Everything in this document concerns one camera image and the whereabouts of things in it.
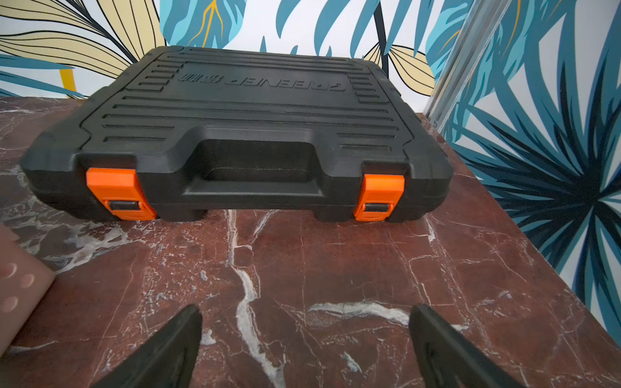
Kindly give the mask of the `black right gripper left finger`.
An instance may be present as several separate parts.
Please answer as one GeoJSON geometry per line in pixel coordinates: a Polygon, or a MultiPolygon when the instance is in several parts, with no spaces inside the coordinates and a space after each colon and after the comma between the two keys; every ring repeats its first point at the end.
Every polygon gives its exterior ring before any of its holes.
{"type": "Polygon", "coordinates": [[[202,314],[184,307],[94,387],[188,387],[202,338],[202,314]]]}

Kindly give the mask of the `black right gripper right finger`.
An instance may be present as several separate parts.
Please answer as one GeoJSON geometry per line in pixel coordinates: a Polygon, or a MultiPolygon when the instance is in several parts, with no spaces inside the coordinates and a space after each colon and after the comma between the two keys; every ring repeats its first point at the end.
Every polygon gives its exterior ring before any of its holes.
{"type": "Polygon", "coordinates": [[[520,387],[431,307],[412,307],[409,333],[427,387],[520,387]]]}

